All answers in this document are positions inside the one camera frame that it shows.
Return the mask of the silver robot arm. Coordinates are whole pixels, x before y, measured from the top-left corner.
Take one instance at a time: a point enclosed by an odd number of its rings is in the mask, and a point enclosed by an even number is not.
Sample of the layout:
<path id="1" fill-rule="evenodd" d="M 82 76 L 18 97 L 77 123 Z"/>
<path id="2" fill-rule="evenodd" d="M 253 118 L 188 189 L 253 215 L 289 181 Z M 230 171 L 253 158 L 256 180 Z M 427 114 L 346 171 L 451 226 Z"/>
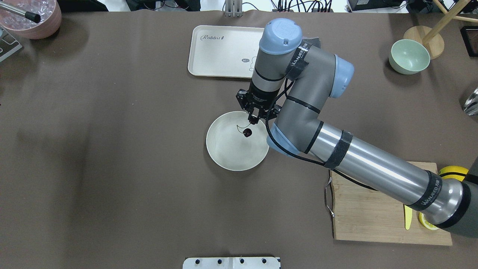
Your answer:
<path id="1" fill-rule="evenodd" d="M 423 72 L 394 71 L 390 49 L 410 25 L 381 36 L 391 28 L 360 34 L 329 21 L 307 35 L 292 18 L 274 18 L 265 24 L 243 103 L 263 118 L 289 79 L 273 123 L 282 148 L 410 205 L 439 228 L 476 238 L 476 170 L 461 183 L 407 160 L 473 165 L 477 119 L 460 104 L 477 86 L 477 62 L 459 48 Z"/>

